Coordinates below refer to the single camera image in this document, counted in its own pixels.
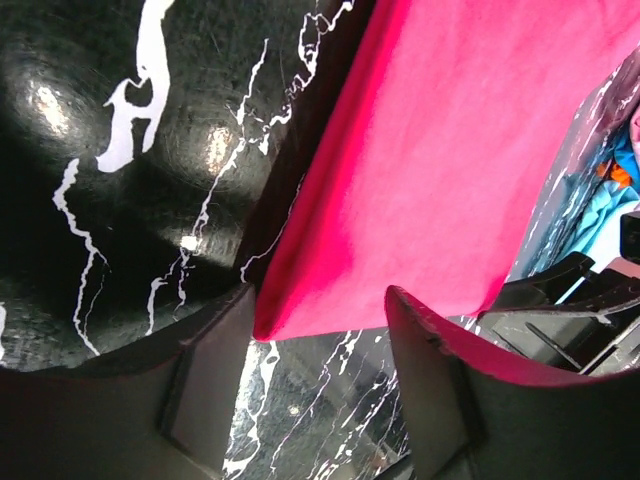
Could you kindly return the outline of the crimson t shirt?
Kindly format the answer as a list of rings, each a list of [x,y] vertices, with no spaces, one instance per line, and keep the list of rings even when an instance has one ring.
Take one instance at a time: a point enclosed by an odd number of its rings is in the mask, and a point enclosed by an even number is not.
[[[635,1],[382,1],[274,252],[259,341],[497,296],[575,111],[639,42]]]

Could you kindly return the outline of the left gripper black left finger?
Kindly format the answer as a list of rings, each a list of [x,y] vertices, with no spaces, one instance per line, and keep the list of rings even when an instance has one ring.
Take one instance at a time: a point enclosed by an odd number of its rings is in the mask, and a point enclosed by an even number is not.
[[[1,372],[5,479],[219,479],[252,336],[242,284],[78,367]]]

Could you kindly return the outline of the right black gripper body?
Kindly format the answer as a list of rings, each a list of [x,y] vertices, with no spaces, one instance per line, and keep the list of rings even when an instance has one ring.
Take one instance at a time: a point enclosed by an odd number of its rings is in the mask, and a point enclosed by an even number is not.
[[[574,252],[548,269],[504,285],[478,323],[521,356],[596,375],[639,331],[639,212],[614,221],[616,256],[596,270]]]

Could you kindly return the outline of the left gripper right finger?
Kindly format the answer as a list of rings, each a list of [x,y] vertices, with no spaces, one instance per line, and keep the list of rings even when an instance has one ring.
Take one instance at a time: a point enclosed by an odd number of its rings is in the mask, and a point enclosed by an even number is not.
[[[391,286],[385,311],[420,479],[635,479],[639,374],[601,377],[517,354]]]

